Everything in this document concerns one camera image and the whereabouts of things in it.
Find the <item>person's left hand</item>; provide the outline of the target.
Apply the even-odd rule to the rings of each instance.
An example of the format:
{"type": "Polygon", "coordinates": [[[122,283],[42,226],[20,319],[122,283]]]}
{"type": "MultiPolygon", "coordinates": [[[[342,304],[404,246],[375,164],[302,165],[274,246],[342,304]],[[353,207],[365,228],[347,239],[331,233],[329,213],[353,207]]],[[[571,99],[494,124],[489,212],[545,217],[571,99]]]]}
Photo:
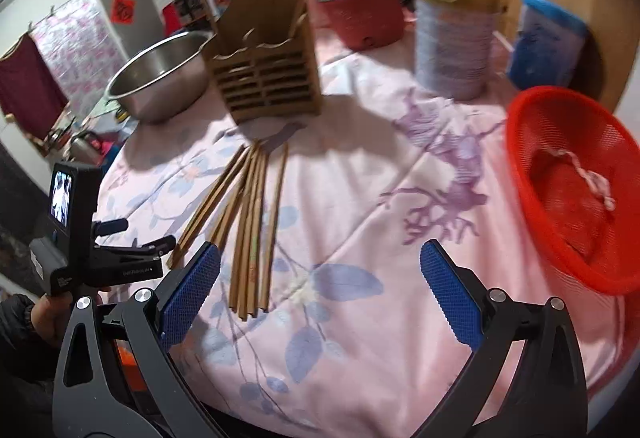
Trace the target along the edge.
{"type": "Polygon", "coordinates": [[[43,295],[32,306],[30,322],[43,340],[52,345],[59,345],[62,343],[74,306],[75,302],[70,293],[62,296],[43,295]]]}

